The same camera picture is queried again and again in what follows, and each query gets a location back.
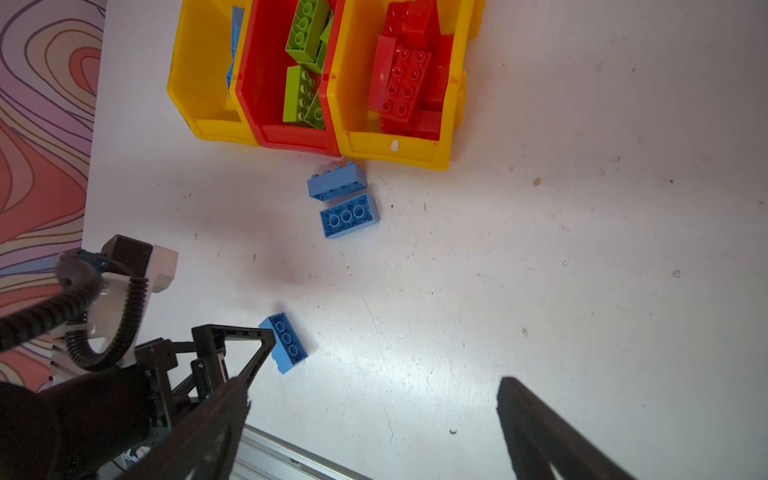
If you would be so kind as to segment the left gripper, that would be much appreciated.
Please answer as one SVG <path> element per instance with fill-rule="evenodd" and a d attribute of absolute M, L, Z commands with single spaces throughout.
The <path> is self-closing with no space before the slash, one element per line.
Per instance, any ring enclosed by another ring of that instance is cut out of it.
<path fill-rule="evenodd" d="M 217 390 L 231 378 L 249 388 L 276 345 L 274 333 L 262 328 L 208 324 L 191 333 L 197 390 Z M 128 368 L 82 375 L 41 393 L 2 384 L 2 478 L 91 478 L 131 448 L 158 446 L 206 400 L 176 398 L 167 375 L 176 365 L 175 345 L 156 340 Z"/>

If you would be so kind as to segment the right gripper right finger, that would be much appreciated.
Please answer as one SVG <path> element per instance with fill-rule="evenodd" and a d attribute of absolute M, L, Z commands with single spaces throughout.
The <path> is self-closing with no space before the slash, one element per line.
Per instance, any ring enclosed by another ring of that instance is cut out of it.
<path fill-rule="evenodd" d="M 631 477 L 514 377 L 501 379 L 497 414 L 518 479 Z"/>

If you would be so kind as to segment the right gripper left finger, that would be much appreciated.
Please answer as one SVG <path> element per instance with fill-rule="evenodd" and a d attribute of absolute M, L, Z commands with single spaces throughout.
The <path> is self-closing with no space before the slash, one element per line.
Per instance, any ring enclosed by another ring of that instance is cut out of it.
<path fill-rule="evenodd" d="M 121 477 L 228 479 L 249 409 L 245 380 L 228 380 Z"/>

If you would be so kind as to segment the blue lego bottom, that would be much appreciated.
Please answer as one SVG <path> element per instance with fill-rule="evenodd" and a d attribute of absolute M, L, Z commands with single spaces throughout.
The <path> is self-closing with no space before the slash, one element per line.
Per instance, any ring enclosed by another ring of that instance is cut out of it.
<path fill-rule="evenodd" d="M 258 327 L 272 330 L 274 333 L 276 346 L 271 357 L 281 374 L 286 374 L 308 357 L 307 350 L 285 313 L 267 317 Z"/>

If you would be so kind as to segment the blue lego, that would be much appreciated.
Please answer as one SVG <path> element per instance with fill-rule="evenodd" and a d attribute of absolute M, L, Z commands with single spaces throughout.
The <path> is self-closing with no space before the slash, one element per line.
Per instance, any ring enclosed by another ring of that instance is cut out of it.
<path fill-rule="evenodd" d="M 231 62 L 226 74 L 227 89 L 231 88 L 232 77 L 234 74 L 234 64 L 237 56 L 239 40 L 245 9 L 239 6 L 233 6 L 231 10 L 231 30 L 230 30 L 230 54 Z"/>
<path fill-rule="evenodd" d="M 272 330 L 274 333 L 276 346 L 271 357 L 281 374 L 286 374 L 308 357 L 307 350 L 285 313 L 267 317 L 258 327 Z"/>

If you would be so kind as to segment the blue lego studs up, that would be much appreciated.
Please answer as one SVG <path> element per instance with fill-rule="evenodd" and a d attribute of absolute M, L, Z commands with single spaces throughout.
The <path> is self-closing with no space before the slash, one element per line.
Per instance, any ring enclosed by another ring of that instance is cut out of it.
<path fill-rule="evenodd" d="M 307 181 L 308 194 L 311 198 L 322 202 L 367 188 L 364 170 L 354 162 L 336 166 L 322 174 L 313 174 Z"/>

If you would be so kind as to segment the blue lego underside up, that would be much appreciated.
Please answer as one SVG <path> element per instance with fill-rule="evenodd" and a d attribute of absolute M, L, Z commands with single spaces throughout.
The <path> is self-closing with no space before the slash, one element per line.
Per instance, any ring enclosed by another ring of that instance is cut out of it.
<path fill-rule="evenodd" d="M 326 239 L 340 238 L 379 222 L 375 200 L 367 193 L 321 211 L 320 218 Z"/>

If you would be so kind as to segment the green lego side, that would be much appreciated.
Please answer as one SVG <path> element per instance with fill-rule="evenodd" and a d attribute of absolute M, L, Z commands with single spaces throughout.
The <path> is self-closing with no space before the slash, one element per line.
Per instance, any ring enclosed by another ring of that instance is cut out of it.
<path fill-rule="evenodd" d="M 286 73 L 283 121 L 302 122 L 314 96 L 314 77 L 300 65 L 289 67 Z"/>

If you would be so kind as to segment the green lego square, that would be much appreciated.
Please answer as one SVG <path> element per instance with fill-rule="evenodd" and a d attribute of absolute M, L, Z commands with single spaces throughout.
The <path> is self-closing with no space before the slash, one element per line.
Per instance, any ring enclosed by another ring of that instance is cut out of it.
<path fill-rule="evenodd" d="M 314 72 L 318 75 L 322 74 L 324 70 L 324 64 L 325 64 L 325 59 L 326 59 L 328 48 L 329 48 L 330 34 L 333 27 L 333 21 L 334 21 L 334 12 L 331 11 L 328 16 L 326 25 L 320 35 L 320 47 L 318 50 L 317 58 L 315 61 L 315 67 L 314 67 Z"/>

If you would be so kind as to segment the red lego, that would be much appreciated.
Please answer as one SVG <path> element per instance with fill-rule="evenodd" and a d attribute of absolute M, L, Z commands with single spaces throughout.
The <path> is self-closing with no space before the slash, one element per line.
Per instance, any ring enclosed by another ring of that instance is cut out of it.
<path fill-rule="evenodd" d="M 398 123 L 389 118 L 380 119 L 383 133 L 390 135 L 421 138 L 432 141 L 440 139 L 442 113 L 429 110 L 415 111 L 408 125 Z"/>
<path fill-rule="evenodd" d="M 450 74 L 450 62 L 453 46 L 453 34 L 440 37 L 437 47 L 432 51 L 428 69 L 428 82 L 422 99 L 423 110 L 441 112 L 444 105 Z"/>
<path fill-rule="evenodd" d="M 367 106 L 370 111 L 380 113 L 387 98 L 389 77 L 397 48 L 394 37 L 378 37 Z"/>
<path fill-rule="evenodd" d="M 382 35 L 410 49 L 434 51 L 441 38 L 435 0 L 392 2 L 388 5 Z"/>
<path fill-rule="evenodd" d="M 405 130 L 412 124 L 425 93 L 431 57 L 432 54 L 424 50 L 405 47 L 395 50 L 380 111 L 383 131 Z"/>

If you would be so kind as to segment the green lego tall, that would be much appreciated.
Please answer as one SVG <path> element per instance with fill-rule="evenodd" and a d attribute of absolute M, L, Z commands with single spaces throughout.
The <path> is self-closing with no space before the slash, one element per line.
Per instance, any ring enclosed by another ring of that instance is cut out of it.
<path fill-rule="evenodd" d="M 290 26 L 286 52 L 297 63 L 316 61 L 320 36 L 330 12 L 326 0 L 299 0 Z"/>

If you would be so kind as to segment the left yellow bin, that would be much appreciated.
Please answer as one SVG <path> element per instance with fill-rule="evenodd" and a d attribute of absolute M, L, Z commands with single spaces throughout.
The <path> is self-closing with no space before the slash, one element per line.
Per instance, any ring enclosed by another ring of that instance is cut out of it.
<path fill-rule="evenodd" d="M 255 146 L 255 137 L 230 95 L 227 74 L 234 66 L 233 10 L 249 1 L 184 1 L 175 35 L 167 92 L 201 140 Z"/>

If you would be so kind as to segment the yellow bin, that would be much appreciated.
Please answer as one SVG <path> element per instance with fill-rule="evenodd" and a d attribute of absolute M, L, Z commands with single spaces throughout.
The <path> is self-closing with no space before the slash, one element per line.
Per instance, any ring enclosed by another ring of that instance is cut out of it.
<path fill-rule="evenodd" d="M 441 32 L 454 36 L 443 102 L 441 132 L 436 140 L 388 135 L 379 116 L 368 109 L 378 35 L 383 32 L 387 1 L 345 1 L 334 22 L 337 45 L 330 68 L 327 100 L 342 155 L 445 171 L 449 168 L 454 129 L 466 101 L 464 62 L 468 42 L 477 37 L 483 1 L 439 1 Z"/>
<path fill-rule="evenodd" d="M 227 74 L 234 66 L 233 10 L 249 1 L 184 1 L 175 35 L 167 92 L 201 140 L 255 146 L 255 137 L 230 95 Z"/>

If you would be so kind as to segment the red middle bin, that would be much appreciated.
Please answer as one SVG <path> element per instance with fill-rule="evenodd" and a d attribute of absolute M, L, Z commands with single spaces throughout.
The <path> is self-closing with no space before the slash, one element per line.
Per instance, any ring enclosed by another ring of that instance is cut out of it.
<path fill-rule="evenodd" d="M 334 12 L 334 21 L 320 75 L 314 72 L 315 62 L 297 63 L 285 50 L 297 2 L 250 1 L 251 7 L 244 14 L 231 92 L 238 101 L 238 112 L 244 115 L 259 146 L 338 157 L 327 87 L 337 41 L 334 22 L 342 14 L 343 2 L 327 1 L 330 12 Z M 302 122 L 283 121 L 286 73 L 295 65 L 302 66 L 314 77 L 315 94 L 320 96 L 325 119 L 324 130 Z"/>

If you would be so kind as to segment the right yellow bin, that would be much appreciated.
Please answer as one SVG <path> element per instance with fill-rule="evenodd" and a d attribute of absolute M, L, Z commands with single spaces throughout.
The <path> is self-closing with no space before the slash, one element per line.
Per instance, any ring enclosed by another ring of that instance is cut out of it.
<path fill-rule="evenodd" d="M 337 45 L 330 68 L 327 100 L 342 155 L 445 171 L 449 168 L 454 129 L 466 101 L 464 62 L 468 42 L 477 37 L 483 1 L 439 1 L 441 32 L 454 36 L 443 102 L 441 132 L 436 140 L 388 135 L 379 116 L 368 109 L 378 35 L 383 32 L 387 1 L 345 1 L 334 22 Z"/>

